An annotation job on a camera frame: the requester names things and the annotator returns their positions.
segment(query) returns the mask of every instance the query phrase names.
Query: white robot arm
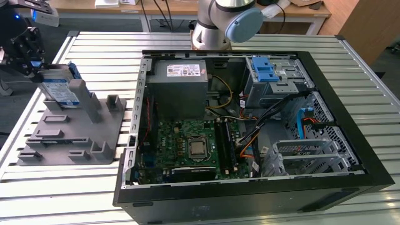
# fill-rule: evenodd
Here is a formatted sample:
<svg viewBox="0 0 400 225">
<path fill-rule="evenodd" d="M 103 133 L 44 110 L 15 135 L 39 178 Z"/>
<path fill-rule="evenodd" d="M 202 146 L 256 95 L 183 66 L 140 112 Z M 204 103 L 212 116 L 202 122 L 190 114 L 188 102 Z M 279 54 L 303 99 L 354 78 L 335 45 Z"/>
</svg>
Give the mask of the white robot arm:
<svg viewBox="0 0 400 225">
<path fill-rule="evenodd" d="M 256 0 L 199 1 L 198 25 L 192 43 L 198 50 L 226 50 L 250 40 L 263 24 Z"/>
</svg>

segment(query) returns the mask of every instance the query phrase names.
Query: ram slot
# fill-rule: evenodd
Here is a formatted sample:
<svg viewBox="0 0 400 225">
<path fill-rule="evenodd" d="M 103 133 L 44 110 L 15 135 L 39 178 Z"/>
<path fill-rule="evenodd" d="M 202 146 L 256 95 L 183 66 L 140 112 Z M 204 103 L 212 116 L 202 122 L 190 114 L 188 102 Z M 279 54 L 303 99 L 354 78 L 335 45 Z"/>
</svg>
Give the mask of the ram slot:
<svg viewBox="0 0 400 225">
<path fill-rule="evenodd" d="M 216 120 L 214 122 L 214 127 L 220 160 L 220 172 L 223 174 L 230 174 L 236 166 L 235 145 L 231 138 L 230 123 Z"/>
</svg>

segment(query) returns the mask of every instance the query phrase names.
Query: table leg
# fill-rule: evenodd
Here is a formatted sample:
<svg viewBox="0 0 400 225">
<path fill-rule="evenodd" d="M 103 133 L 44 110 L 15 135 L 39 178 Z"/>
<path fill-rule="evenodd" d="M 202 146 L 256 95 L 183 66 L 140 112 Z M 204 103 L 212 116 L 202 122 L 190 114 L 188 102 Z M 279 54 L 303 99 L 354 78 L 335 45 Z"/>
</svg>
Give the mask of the table leg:
<svg viewBox="0 0 400 225">
<path fill-rule="evenodd" d="M 324 17 L 316 17 L 312 24 L 310 25 L 306 35 L 318 35 L 320 28 L 324 24 L 324 21 L 326 21 Z"/>
<path fill-rule="evenodd" d="M 148 17 L 148 21 L 150 21 L 150 27 L 148 27 L 144 15 L 140 15 L 140 22 L 142 22 L 143 32 L 150 33 L 151 32 L 151 15 L 147 15 L 147 17 Z"/>
</svg>

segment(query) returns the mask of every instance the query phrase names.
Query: open computer tower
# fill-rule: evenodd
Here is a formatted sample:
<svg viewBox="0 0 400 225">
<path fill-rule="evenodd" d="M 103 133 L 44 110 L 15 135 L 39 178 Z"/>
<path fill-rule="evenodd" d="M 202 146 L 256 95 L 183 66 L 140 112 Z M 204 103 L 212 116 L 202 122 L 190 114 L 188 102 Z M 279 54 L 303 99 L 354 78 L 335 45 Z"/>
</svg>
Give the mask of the open computer tower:
<svg viewBox="0 0 400 225">
<path fill-rule="evenodd" d="M 308 52 L 143 55 L 114 198 L 138 223 L 326 210 L 394 184 Z"/>
</svg>

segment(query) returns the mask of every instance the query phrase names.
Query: slotted aluminum surface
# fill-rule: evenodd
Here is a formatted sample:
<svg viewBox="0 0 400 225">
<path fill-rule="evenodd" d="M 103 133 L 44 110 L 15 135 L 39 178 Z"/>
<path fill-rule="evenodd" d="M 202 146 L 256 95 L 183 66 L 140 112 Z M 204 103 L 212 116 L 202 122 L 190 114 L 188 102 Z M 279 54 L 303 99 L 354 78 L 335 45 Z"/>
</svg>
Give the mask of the slotted aluminum surface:
<svg viewBox="0 0 400 225">
<path fill-rule="evenodd" d="M 214 224 L 400 224 L 399 101 L 347 43 L 332 36 L 258 35 L 232 47 L 235 50 L 311 52 L 396 184 L 324 212 L 240 218 Z M 190 35 L 82 32 L 78 37 L 67 38 L 55 59 L 55 63 L 72 60 L 78 64 L 88 88 L 99 98 L 108 94 L 128 98 L 119 138 L 122 145 L 128 139 L 131 99 L 143 49 L 191 49 Z M 122 147 L 111 165 L 16 166 L 18 153 L 46 109 L 43 99 L 36 91 L 0 151 L 2 224 L 136 224 L 128 214 L 112 206 Z"/>
</svg>

